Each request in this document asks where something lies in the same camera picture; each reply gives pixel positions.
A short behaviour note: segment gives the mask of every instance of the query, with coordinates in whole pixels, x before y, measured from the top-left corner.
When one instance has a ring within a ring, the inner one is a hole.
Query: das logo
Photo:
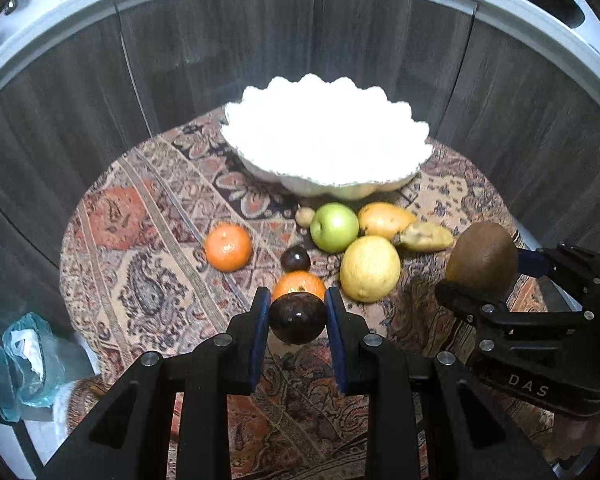
[[[518,386],[520,383],[520,377],[518,377],[516,374],[511,374],[511,377],[509,378],[509,384],[511,386]],[[522,390],[528,390],[530,393],[538,396],[538,397],[544,397],[547,393],[547,391],[549,390],[548,386],[540,386],[538,388],[538,391],[534,391],[534,385],[532,381],[527,381],[526,383],[524,383],[522,385]]]

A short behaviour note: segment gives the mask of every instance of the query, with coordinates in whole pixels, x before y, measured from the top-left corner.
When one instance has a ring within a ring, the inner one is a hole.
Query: passion fruit
[[[285,272],[309,270],[311,267],[311,258],[302,245],[294,245],[282,253],[282,256],[280,256],[280,265]]]
[[[269,327],[280,341],[304,345],[317,338],[327,323],[327,309],[315,294],[291,292],[269,308]]]

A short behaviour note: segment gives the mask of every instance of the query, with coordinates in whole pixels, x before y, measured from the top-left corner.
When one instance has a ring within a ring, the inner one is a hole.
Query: orange
[[[306,270],[295,270],[282,276],[276,283],[271,293],[271,301],[290,292],[310,292],[324,301],[324,293],[327,289],[318,276]]]
[[[243,268],[251,257],[251,239],[239,225],[220,224],[205,240],[206,260],[222,272]]]

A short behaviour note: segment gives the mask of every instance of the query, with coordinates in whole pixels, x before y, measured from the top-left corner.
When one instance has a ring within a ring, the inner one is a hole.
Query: dark wood panel
[[[0,213],[0,345],[2,332],[27,312],[48,320],[57,335],[71,332],[58,279],[58,269]]]
[[[308,72],[310,0],[155,0],[120,13],[155,133]]]
[[[324,0],[312,72],[407,101],[435,132],[458,76],[472,17],[427,0]]]
[[[542,245],[600,251],[600,107],[547,59],[476,21],[436,139],[470,158]]]
[[[82,194],[148,136],[112,16],[44,53],[0,92],[0,209],[57,264]]]

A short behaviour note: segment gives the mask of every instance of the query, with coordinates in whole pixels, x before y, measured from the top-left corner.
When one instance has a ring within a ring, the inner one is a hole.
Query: round table
[[[98,355],[101,376],[74,384],[66,403],[70,431],[143,352],[187,352],[224,332],[250,307],[258,286],[272,288],[282,274],[279,257],[301,243],[312,272],[338,285],[341,255],[319,251],[294,221],[298,198],[255,180],[219,131],[221,109],[154,137],[110,165],[80,201],[62,243],[61,291],[73,324]],[[420,176],[400,191],[359,203],[396,203],[458,236],[472,222],[503,225],[523,246],[514,219],[483,174],[466,158],[431,141],[434,151]],[[314,208],[327,197],[300,199]],[[206,262],[203,241],[218,222],[243,225],[253,240],[249,264],[231,274]],[[405,259],[396,289],[374,304],[344,298],[347,308],[400,348],[465,360],[475,331],[438,306],[434,284],[450,250]],[[516,311],[545,310],[538,284],[520,277],[507,304]],[[523,431],[542,446],[553,415],[497,395]],[[182,399],[176,402],[170,476]],[[343,397],[331,370],[326,331],[304,346],[271,333],[263,377],[251,397],[228,401],[234,477],[346,479],[363,475],[365,397]],[[421,434],[422,467],[426,446]]]

